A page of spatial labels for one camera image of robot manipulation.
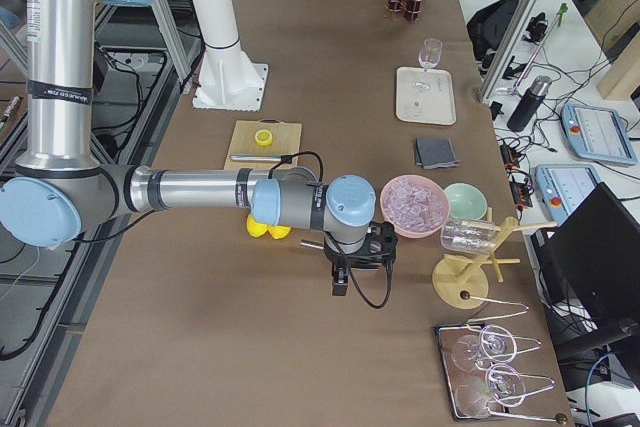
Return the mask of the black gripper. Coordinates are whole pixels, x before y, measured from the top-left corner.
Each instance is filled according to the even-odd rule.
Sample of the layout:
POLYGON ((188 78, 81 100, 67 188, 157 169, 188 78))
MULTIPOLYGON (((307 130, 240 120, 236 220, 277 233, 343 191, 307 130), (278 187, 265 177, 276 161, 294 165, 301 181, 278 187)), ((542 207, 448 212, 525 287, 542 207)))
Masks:
POLYGON ((349 282, 352 282, 358 294, 365 297, 354 270, 382 268, 386 273, 385 296, 389 297, 392 292, 397 242, 398 238, 394 226, 388 221, 382 223, 372 221, 362 244, 352 253, 347 253, 345 251, 346 245, 338 242, 331 233, 326 232, 323 251, 332 266, 332 295, 345 296, 349 282))

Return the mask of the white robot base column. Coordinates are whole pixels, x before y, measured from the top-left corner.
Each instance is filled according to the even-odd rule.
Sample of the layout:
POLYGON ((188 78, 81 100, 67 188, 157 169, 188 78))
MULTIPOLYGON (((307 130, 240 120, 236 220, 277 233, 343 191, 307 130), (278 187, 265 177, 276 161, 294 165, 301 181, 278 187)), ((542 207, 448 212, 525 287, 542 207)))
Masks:
POLYGON ((260 109, 268 66, 243 51, 232 0, 192 0, 205 52, 193 106, 256 112, 260 109))

